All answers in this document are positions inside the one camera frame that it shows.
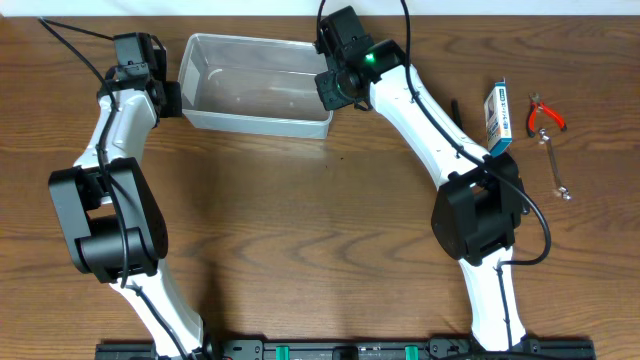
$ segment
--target wooden tabletop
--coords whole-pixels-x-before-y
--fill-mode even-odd
[[[304,18],[65,18],[101,33],[156,34],[176,79],[193,33],[312,41]],[[398,17],[363,18],[404,46]],[[104,72],[113,44],[60,30]],[[640,19],[416,17],[413,62],[470,137],[486,144],[482,104],[506,78],[527,192],[553,233],[549,258],[514,270],[530,334],[589,337],[601,359],[640,356]],[[130,306],[71,260],[47,188],[98,118],[98,81],[33,18],[0,18],[0,357],[92,359],[105,340],[149,340]],[[551,130],[574,200],[553,193],[544,146],[529,139],[527,94],[569,131]],[[430,226],[435,187],[375,112],[334,114],[325,141],[197,130],[162,120],[145,177],[162,209],[168,262],[187,301],[221,338],[425,338],[466,334],[462,272]],[[543,245],[533,215],[515,256]]]

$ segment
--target pliers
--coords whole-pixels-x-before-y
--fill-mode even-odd
[[[531,99],[531,110],[529,110],[529,116],[527,118],[527,134],[529,137],[535,137],[536,131],[534,129],[535,121],[536,121],[536,113],[542,110],[547,116],[552,118],[560,131],[567,131],[567,124],[565,124],[564,119],[560,114],[551,110],[547,105],[545,105],[542,101],[540,101],[540,94],[533,93],[529,94],[529,98]]]

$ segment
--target silver wrench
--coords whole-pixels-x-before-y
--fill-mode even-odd
[[[571,200],[571,194],[569,194],[569,189],[567,189],[564,185],[562,185],[562,180],[560,180],[560,174],[558,173],[558,164],[556,164],[556,156],[553,153],[553,145],[551,145],[551,137],[547,135],[546,129],[540,129],[538,131],[540,134],[540,144],[547,144],[547,152],[549,153],[549,161],[551,161],[551,169],[553,170],[553,176],[556,178],[556,186],[558,187],[558,191],[562,194],[562,198],[565,200]]]

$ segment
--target white wall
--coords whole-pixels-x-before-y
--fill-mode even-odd
[[[4,16],[315,15],[319,0],[0,0]],[[640,0],[407,0],[415,15],[640,15]],[[398,0],[327,0],[323,13],[400,15]]]

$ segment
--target blue and white box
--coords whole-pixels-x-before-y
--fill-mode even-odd
[[[484,116],[487,125],[487,148],[491,156],[495,157],[502,154],[512,140],[507,84],[504,80],[497,82],[487,96],[484,102]]]

